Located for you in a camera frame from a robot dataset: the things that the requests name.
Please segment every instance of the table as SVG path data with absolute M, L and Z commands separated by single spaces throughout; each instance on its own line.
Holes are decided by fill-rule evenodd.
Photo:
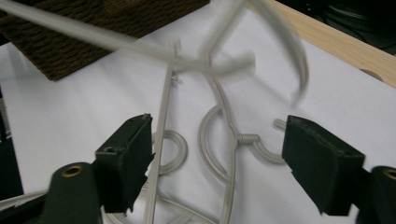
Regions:
M 372 71 L 396 88 L 396 57 L 316 21 L 283 4 L 270 0 L 291 23 L 298 35 L 359 69 Z
M 176 36 L 182 52 L 196 54 L 199 44 L 218 18 L 224 4 L 214 0 L 186 18 L 151 35 L 163 47 Z M 218 60 L 254 49 L 255 71 L 222 77 L 233 119 L 241 133 L 258 133 L 274 152 L 281 151 L 283 133 L 272 121 L 288 114 L 319 123 L 367 155 L 364 165 L 394 166 L 396 147 L 396 90 L 322 49 L 303 41 L 311 71 L 307 95 L 298 107 L 290 106 L 297 79 L 282 48 L 257 15 L 247 11 L 229 36 Z M 137 54 L 112 53 L 75 74 L 51 82 L 12 45 L 0 48 L 0 85 L 13 135 L 25 192 L 48 187 L 50 175 L 75 161 L 92 162 L 94 151 L 128 118 L 150 113 L 156 129 L 165 63 Z M 223 185 L 205 168 L 197 151 L 201 119 L 215 98 L 198 72 L 182 73 L 174 82 L 166 128 L 181 133 L 189 144 L 188 158 L 180 170 L 160 180 L 167 198 L 193 207 L 217 220 Z M 226 166 L 227 139 L 219 117 L 211 126 L 209 145 L 213 156 Z M 250 147 L 236 152 L 236 192 L 232 223 L 353 223 L 350 217 L 322 217 L 294 180 L 287 166 L 269 163 Z M 165 141 L 163 162 L 176 155 L 174 144 Z M 138 201 L 131 220 L 141 220 Z M 175 213 L 157 208 L 161 220 Z

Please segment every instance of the black object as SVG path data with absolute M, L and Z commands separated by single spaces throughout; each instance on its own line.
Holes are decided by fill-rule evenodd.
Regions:
M 111 213 L 132 211 L 154 158 L 151 122 L 150 114 L 125 121 L 96 151 L 93 164 L 60 168 L 46 198 L 2 211 L 0 223 L 35 223 L 41 215 L 36 224 L 93 224 L 102 223 L 101 205 Z
M 396 169 L 362 169 L 364 155 L 315 122 L 288 117 L 282 157 L 320 213 L 347 216 L 358 206 L 359 224 L 396 223 Z
M 23 194 L 17 158 L 12 138 L 7 138 L 6 126 L 0 113 L 0 201 Z
M 98 196 L 90 164 L 78 162 L 66 165 L 52 176 L 44 210 L 37 224 L 102 223 Z
M 393 0 L 366 0 L 370 8 L 371 18 L 375 20 L 380 29 L 393 30 L 396 25 L 395 1 Z
M 2 35 L 0 34 L 0 46 L 8 43 L 9 41 Z
M 125 121 L 96 151 L 95 170 L 107 213 L 134 210 L 134 201 L 147 181 L 151 153 L 150 115 Z

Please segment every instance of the woven basket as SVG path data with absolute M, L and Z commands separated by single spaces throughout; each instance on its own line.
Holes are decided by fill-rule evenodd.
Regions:
M 37 8 L 142 37 L 209 3 L 209 0 L 33 0 Z M 58 80 L 95 62 L 108 50 L 0 13 L 0 33 L 49 80 Z

